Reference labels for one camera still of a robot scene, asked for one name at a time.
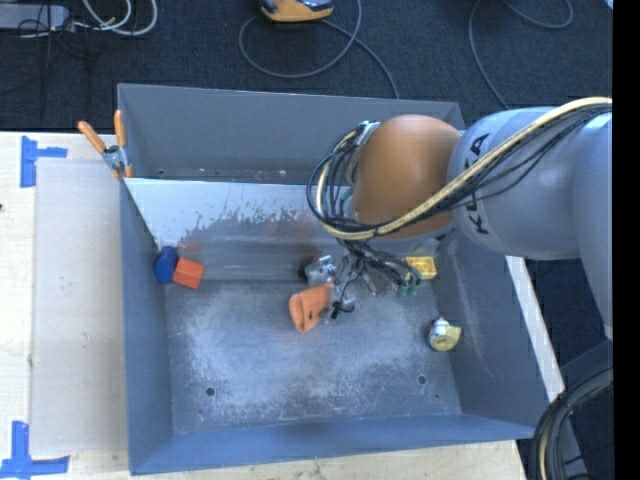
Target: gray tray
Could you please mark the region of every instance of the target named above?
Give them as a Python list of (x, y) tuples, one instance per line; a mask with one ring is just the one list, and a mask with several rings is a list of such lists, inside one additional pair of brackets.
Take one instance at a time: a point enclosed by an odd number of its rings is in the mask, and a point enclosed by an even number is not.
[[(129, 467), (134, 475), (531, 437), (548, 404), (503, 256), (446, 238), (414, 297), (372, 296), (299, 333), (297, 267), (340, 253), (306, 207), (327, 148), (398, 113), (464, 128), (454, 103), (121, 85), (136, 178), (121, 184)], [(205, 264), (161, 285), (158, 247)], [(463, 329), (436, 352), (427, 328)]]

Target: black cable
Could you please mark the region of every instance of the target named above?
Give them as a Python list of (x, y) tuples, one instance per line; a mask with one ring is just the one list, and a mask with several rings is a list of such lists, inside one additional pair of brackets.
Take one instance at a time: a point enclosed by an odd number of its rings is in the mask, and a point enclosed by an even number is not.
[(378, 65), (382, 68), (385, 76), (387, 77), (387, 79), (389, 80), (391, 87), (393, 89), (394, 92), (394, 96), (396, 99), (400, 99), (400, 95), (398, 92), (398, 88), (396, 87), (396, 84), (393, 80), (393, 77), (391, 76), (391, 73), (389, 72), (389, 70), (386, 68), (386, 66), (384, 65), (384, 63), (382, 62), (382, 60), (373, 52), (373, 50), (371, 50), (371, 48), (369, 48), (366, 44), (364, 44), (360, 39), (358, 39), (356, 36), (360, 30), (360, 24), (362, 23), (362, 5), (360, 0), (356, 0), (356, 5), (358, 7), (358, 12), (357, 12), (357, 19), (356, 19), (356, 26), (354, 27), (353, 32), (349, 32), (347, 30), (345, 30), (344, 28), (340, 27), (339, 25), (336, 25), (335, 23), (331, 23), (330, 21), (326, 21), (323, 20), (321, 23), (335, 29), (338, 30), (339, 32), (345, 34), (349, 40), (347, 41), (346, 46), (342, 49), (342, 51), (330, 62), (328, 62), (327, 64), (325, 64), (324, 66), (321, 66), (318, 69), (314, 69), (313, 71), (309, 71), (306, 73), (294, 73), (294, 74), (288, 74), (288, 73), (279, 73), (276, 71), (271, 71), (269, 69), (263, 68), (262, 66), (260, 66), (259, 64), (257, 64), (256, 62), (254, 62), (248, 55), (248, 53), (246, 52), (245, 48), (244, 48), (244, 33), (245, 30), (247, 29), (247, 27), (253, 23), (256, 19), (258, 19), (260, 16), (256, 15), (253, 16), (251, 18), (249, 18), (244, 25), (241, 27), (240, 29), (240, 33), (238, 35), (238, 45), (240, 47), (240, 52), (242, 53), (242, 56), (245, 58), (245, 60), (251, 64), (254, 68), (256, 68), (259, 71), (262, 71), (263, 73), (270, 75), (270, 76), (274, 76), (274, 77), (278, 77), (278, 78), (307, 78), (307, 77), (311, 77), (311, 76), (315, 76), (315, 75), (319, 75), (320, 73), (323, 73), (325, 71), (327, 71), (329, 68), (335, 66), (340, 59), (342, 59), (346, 53), (350, 50), (351, 46), (353, 45), (353, 43), (357, 43), (359, 46), (361, 46), (369, 55), (371, 55), (371, 57), (378, 63)]
[[(546, 479), (564, 478), (564, 464), (559, 450), (560, 433), (564, 424), (575, 409), (611, 386), (613, 386), (613, 367), (607, 366), (571, 389), (564, 391), (549, 404), (538, 421), (531, 441), (534, 457), (534, 468), (531, 470), (532, 479), (545, 479), (541, 471), (541, 454), (544, 455)], [(547, 439), (544, 449), (542, 448), (543, 437)]]
[[(508, 186), (503, 187), (499, 191), (485, 194), (481, 197), (477, 197), (477, 200), (487, 199), (489, 197), (495, 197), (501, 193), (506, 192), (507, 190), (513, 188), (517, 183), (522, 181), (531, 170), (541, 161), (544, 155), (550, 151), (560, 140), (564, 139), (570, 132), (575, 130), (576, 128), (583, 126), (585, 123), (593, 119), (595, 116), (610, 112), (610, 105), (597, 105), (588, 110), (585, 109), (577, 109), (573, 112), (569, 112), (567, 114), (563, 114), (561, 116), (556, 117), (553, 121), (547, 123), (544, 127), (536, 128), (529, 132), (527, 135), (523, 136), (520, 141), (513, 145), (511, 148), (503, 152), (500, 156), (494, 158), (491, 162), (489, 162), (483, 169), (474, 176), (467, 179), (460, 187), (458, 187), (455, 191), (453, 191), (446, 199), (440, 201), (436, 205), (434, 205), (429, 210), (423, 212), (421, 215), (417, 216), (412, 221), (406, 222), (403, 227), (415, 224), (416, 222), (420, 222), (425, 220), (433, 215), (444, 211), (450, 211), (460, 206), (464, 206), (468, 204), (468, 201), (465, 200), (474, 195), (474, 193), (480, 188), (484, 188), (489, 186), (491, 183), (495, 183), (497, 180), (515, 172), (518, 169), (521, 169), (526, 164), (530, 164), (524, 171), (521, 173), (518, 178), (510, 183)], [(563, 123), (569, 122), (568, 125), (563, 126), (563, 128), (548, 139), (540, 148), (534, 150), (527, 157), (522, 159), (520, 162), (515, 164), (514, 166), (509, 167), (508, 169), (504, 169), (497, 174), (492, 173), (496, 172), (496, 169), (503, 165), (510, 157), (517, 154), (523, 147), (529, 144), (531, 141), (537, 139), (541, 134), (548, 133), (551, 127), (553, 126), (562, 126)], [(313, 170), (308, 184), (307, 184), (307, 203), (310, 206), (313, 213), (318, 217), (322, 222), (328, 224), (332, 227), (340, 229), (341, 231), (371, 231), (376, 230), (379, 227), (392, 222), (392, 220), (387, 222), (378, 223), (375, 225), (366, 225), (360, 222), (355, 221), (352, 218), (346, 217), (343, 213), (344, 206), (341, 205), (340, 214), (336, 214), (336, 195), (333, 192), (333, 184), (335, 184), (336, 171), (333, 168), (336, 164), (344, 162), (345, 164), (349, 164), (351, 158), (343, 158), (341, 155), (353, 155), (354, 149), (352, 147), (351, 142), (354, 141), (359, 135), (356, 133), (352, 135), (349, 140), (345, 141), (340, 148), (340, 150), (336, 149), (334, 146), (334, 151), (328, 154)], [(319, 172), (324, 168), (324, 166), (329, 163), (328, 173), (327, 173), (327, 183), (323, 185), (323, 194), (321, 195), (321, 204), (322, 204), (322, 212), (320, 209), (315, 207), (315, 203), (312, 197), (312, 186), (315, 183), (315, 179), (318, 176)]]
[(598, 480), (598, 478), (589, 473), (577, 473), (567, 477), (566, 480)]
[[(478, 7), (480, 6), (480, 4), (483, 1), (484, 0), (478, 0), (475, 3), (475, 5), (473, 6), (473, 8), (471, 9), (471, 14), (469, 15), (468, 35), (469, 35), (469, 45), (471, 47), (471, 54), (473, 55), (473, 60), (475, 61), (476, 65), (478, 66), (478, 69), (480, 70), (480, 74), (482, 75), (482, 78), (484, 78), (485, 82), (489, 86), (489, 89), (491, 89), (491, 92), (493, 93), (493, 95), (496, 97), (496, 99), (501, 103), (501, 105), (505, 109), (509, 110), (511, 107), (506, 103), (506, 101), (502, 98), (502, 96), (500, 96), (500, 93), (498, 93), (498, 91), (494, 87), (493, 83), (491, 83), (491, 80), (489, 79), (489, 76), (487, 75), (486, 71), (482, 67), (482, 63), (480, 62), (480, 57), (478, 56), (478, 53), (476, 52), (475, 43), (473, 41), (473, 17), (475, 16), (475, 13), (478, 10)], [(531, 18), (529, 16), (526, 16), (524, 13), (519, 11), (517, 8), (515, 8), (513, 5), (511, 5), (507, 0), (499, 0), (499, 1), (502, 4), (504, 4), (509, 10), (511, 10), (513, 13), (518, 15), (520, 18), (522, 18), (526, 22), (531, 23), (531, 24), (536, 25), (536, 26), (541, 27), (541, 28), (558, 30), (558, 29), (565, 28), (565, 27), (569, 26), (571, 24), (571, 22), (573, 21), (573, 7), (571, 6), (571, 2), (569, 2), (569, 0), (563, 0), (565, 5), (569, 9), (569, 17), (564, 22), (559, 23), (559, 24), (543, 23), (543, 22), (534, 20), (533, 18)]]

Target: cable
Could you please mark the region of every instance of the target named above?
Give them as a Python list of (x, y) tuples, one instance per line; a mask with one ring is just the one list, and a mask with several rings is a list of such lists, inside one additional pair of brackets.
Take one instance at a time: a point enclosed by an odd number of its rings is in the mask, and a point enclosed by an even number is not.
[(260, 66), (259, 64), (257, 64), (256, 62), (254, 62), (248, 55), (248, 53), (246, 52), (245, 48), (244, 48), (244, 33), (245, 30), (247, 29), (247, 27), (253, 23), (257, 18), (259, 18), (259, 15), (253, 16), (251, 18), (249, 18), (244, 25), (240, 28), (240, 33), (238, 34), (238, 45), (240, 47), (240, 52), (242, 53), (242, 56), (245, 58), (245, 60), (251, 64), (254, 68), (256, 68), (259, 71), (262, 71), (263, 73), (270, 75), (270, 76), (274, 76), (274, 77), (278, 77), (278, 78), (307, 78), (307, 77), (311, 77), (311, 76), (315, 76), (318, 75), (320, 73), (323, 73), (324, 71), (327, 71), (329, 68), (335, 66), (338, 61), (340, 61), (340, 59), (342, 59), (345, 54), (349, 51), (349, 49), (351, 48), (351, 46), (353, 45), (353, 43), (357, 43), (359, 46), (361, 46), (369, 55), (371, 55), (371, 57), (378, 63), (378, 65), (380, 65), (380, 67), (382, 68), (385, 76), (387, 77), (387, 79), (389, 80), (391, 87), (393, 89), (394, 95), (396, 99), (400, 99), (400, 95), (398, 93), (398, 88), (396, 87), (396, 84), (393, 80), (393, 77), (391, 76), (391, 73), (389, 72), (389, 70), (386, 68), (386, 66), (384, 65), (384, 63), (382, 62), (382, 60), (373, 52), (373, 50), (371, 50), (371, 48), (369, 48), (366, 44), (364, 44), (360, 39), (358, 39), (356, 36), (360, 30), (360, 24), (362, 22), (362, 4), (360, 2), (360, 0), (356, 0), (356, 5), (358, 7), (358, 13), (357, 13), (357, 19), (356, 19), (356, 26), (353, 29), (353, 32), (349, 32), (347, 30), (345, 30), (344, 28), (340, 27), (339, 25), (336, 25), (335, 23), (331, 23), (329, 21), (322, 21), (321, 23), (345, 34), (348, 38), (349, 41), (347, 42), (346, 46), (342, 49), (342, 51), (330, 62), (328, 62), (327, 64), (325, 64), (324, 66), (321, 66), (318, 69), (314, 69), (313, 71), (309, 71), (306, 73), (294, 73), (294, 74), (287, 74), (287, 73), (278, 73), (276, 71), (271, 71), (268, 70), (266, 68), (263, 68), (262, 66)]
[[(503, 161), (505, 155), (513, 153), (513, 151), (516, 151), (517, 148), (521, 147), (521, 143), (532, 140), (532, 138), (536, 137), (538, 134), (548, 130), (550, 126), (564, 120), (572, 119), (576, 114), (580, 114), (585, 111), (608, 112), (611, 109), (611, 105), (612, 100), (609, 98), (594, 97), (576, 100), (550, 110), (534, 120), (532, 123), (523, 127), (518, 132), (511, 135), (511, 137), (497, 145), (486, 155), (480, 157), (474, 164), (456, 176), (425, 202), (421, 203), (405, 215), (385, 223), (369, 226), (353, 221), (350, 226), (345, 229), (336, 226), (335, 223), (327, 219), (324, 211), (326, 205), (323, 204), (323, 194), (327, 184), (329, 163), (332, 160), (331, 155), (325, 157), (325, 159), (323, 159), (312, 172), (307, 184), (307, 200), (310, 203), (311, 210), (316, 217), (319, 218), (321, 225), (328, 233), (337, 238), (343, 240), (366, 240), (375, 236), (386, 235), (411, 224), (420, 217), (426, 217), (427, 215), (430, 216), (438, 213), (439, 211), (445, 211), (448, 207), (458, 203), (462, 198), (469, 195), (468, 193), (465, 193), (465, 188), (469, 187), (469, 183), (477, 183), (478, 179), (486, 176), (493, 168), (495, 168), (496, 165)], [(347, 134), (338, 141), (337, 145), (334, 147), (334, 152), (338, 151), (340, 148), (348, 146), (349, 141), (352, 141), (353, 138), (354, 133)], [(316, 177), (318, 177), (316, 194), (314, 198), (310, 198), (311, 185), (314, 183)]]
[(556, 480), (565, 477), (559, 447), (563, 426), (575, 409), (612, 386), (613, 366), (608, 366), (561, 393), (547, 407), (538, 421), (532, 440), (534, 463), (537, 466), (533, 472), (535, 480)]
[[(493, 95), (496, 97), (496, 99), (501, 103), (501, 105), (505, 109), (509, 110), (511, 107), (506, 103), (506, 101), (502, 98), (502, 96), (500, 96), (500, 94), (498, 93), (497, 89), (491, 83), (491, 80), (489, 79), (489, 76), (487, 75), (487, 73), (485, 72), (484, 68), (482, 67), (482, 63), (480, 62), (480, 58), (478, 56), (478, 53), (476, 52), (475, 43), (473, 41), (473, 17), (475, 16), (475, 13), (478, 10), (478, 7), (480, 6), (482, 1), (483, 0), (478, 0), (475, 3), (473, 8), (471, 9), (471, 14), (469, 15), (468, 34), (469, 34), (469, 45), (471, 47), (471, 54), (473, 55), (473, 60), (475, 61), (476, 65), (478, 66), (478, 69), (480, 70), (480, 74), (482, 75), (482, 78), (484, 78), (485, 82), (489, 86), (489, 89), (491, 89), (491, 92), (493, 92)], [(520, 16), (523, 20), (525, 20), (526, 22), (531, 23), (533, 25), (536, 25), (538, 27), (557, 30), (557, 29), (561, 29), (561, 28), (567, 27), (573, 21), (573, 7), (571, 6), (571, 2), (569, 2), (569, 0), (563, 0), (563, 2), (565, 3), (565, 5), (567, 6), (567, 8), (569, 10), (569, 16), (564, 22), (559, 23), (559, 24), (543, 23), (543, 22), (534, 20), (533, 18), (531, 18), (529, 16), (526, 16), (520, 10), (515, 8), (507, 0), (499, 0), (499, 1), (502, 4), (504, 4), (508, 9), (510, 9), (513, 13), (517, 14), (518, 16)]]
[(91, 6), (91, 4), (89, 3), (89, 0), (80, 0), (82, 2), (82, 4), (84, 5), (84, 7), (86, 8), (86, 10), (89, 12), (89, 14), (91, 15), (91, 17), (98, 22), (99, 26), (94, 26), (94, 25), (89, 25), (87, 23), (83, 23), (83, 22), (74, 22), (74, 25), (78, 26), (78, 27), (84, 27), (84, 28), (88, 28), (90, 30), (96, 30), (96, 31), (100, 31), (100, 32), (104, 32), (104, 31), (109, 31), (109, 32), (113, 32), (115, 34), (120, 34), (123, 36), (129, 36), (129, 37), (138, 37), (141, 35), (144, 35), (148, 32), (150, 32), (151, 30), (153, 30), (153, 28), (155, 28), (156, 23), (158, 21), (158, 4), (156, 2), (156, 0), (149, 0), (149, 2), (151, 3), (151, 9), (152, 9), (152, 15), (151, 15), (151, 21), (150, 23), (140, 29), (140, 30), (136, 30), (135, 25), (133, 30), (122, 30), (122, 27), (124, 27), (124, 25), (127, 24), (127, 22), (129, 21), (129, 19), (131, 18), (131, 14), (132, 14), (132, 3), (131, 0), (124, 0), (126, 6), (127, 6), (127, 12), (125, 14), (125, 17), (120, 20), (117, 23), (112, 23), (113, 20), (115, 20), (115, 18), (112, 18), (109, 21), (104, 21), (102, 18), (100, 18), (100, 16), (98, 16), (98, 14), (95, 12), (95, 10), (93, 9), (93, 7)]

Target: orange object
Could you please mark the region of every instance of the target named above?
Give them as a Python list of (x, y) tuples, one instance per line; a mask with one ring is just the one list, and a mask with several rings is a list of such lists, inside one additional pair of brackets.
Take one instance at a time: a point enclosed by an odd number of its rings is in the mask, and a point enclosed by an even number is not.
[(204, 273), (204, 265), (186, 258), (178, 258), (176, 270), (173, 273), (172, 281), (188, 288), (198, 289), (202, 274)]
[(329, 306), (332, 285), (327, 282), (291, 296), (289, 313), (300, 332), (307, 332), (320, 321), (320, 313)]

